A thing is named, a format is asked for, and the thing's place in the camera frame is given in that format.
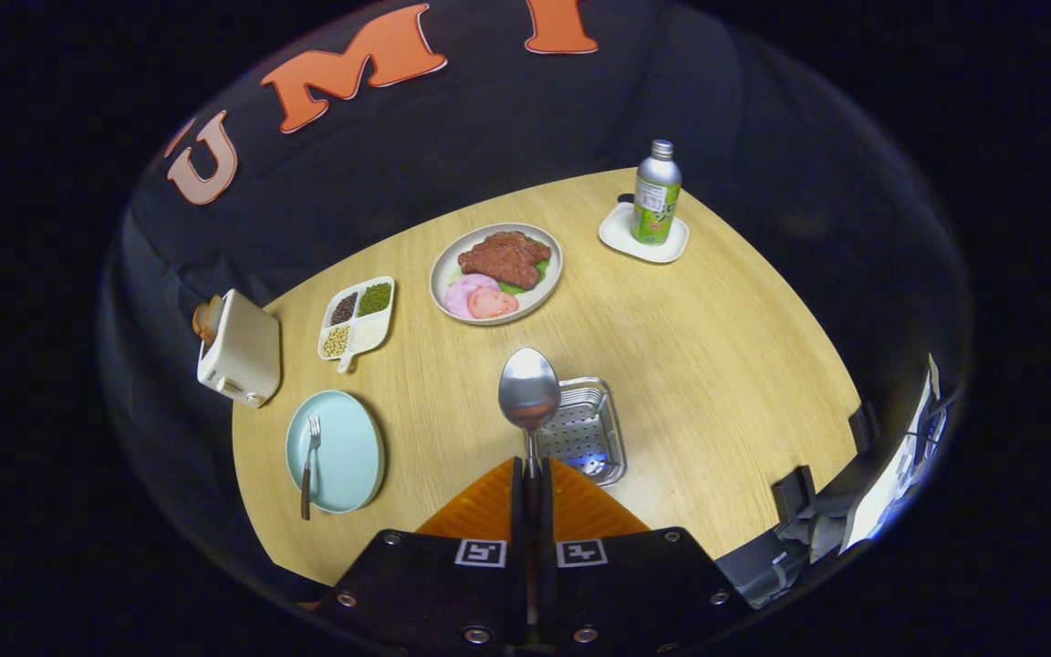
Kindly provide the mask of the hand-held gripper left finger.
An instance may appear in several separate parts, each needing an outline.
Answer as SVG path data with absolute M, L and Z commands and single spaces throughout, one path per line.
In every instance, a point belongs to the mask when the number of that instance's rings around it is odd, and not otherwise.
M 418 531 L 383 529 L 316 607 L 386 653 L 504 653 L 526 640 L 523 465 L 510 458 Z

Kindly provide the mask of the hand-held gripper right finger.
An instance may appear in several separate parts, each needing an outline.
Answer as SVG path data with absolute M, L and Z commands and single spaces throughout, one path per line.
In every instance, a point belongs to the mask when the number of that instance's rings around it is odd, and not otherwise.
M 686 653 L 754 608 L 688 529 L 650 529 L 565 464 L 539 469 L 539 637 L 557 653 Z

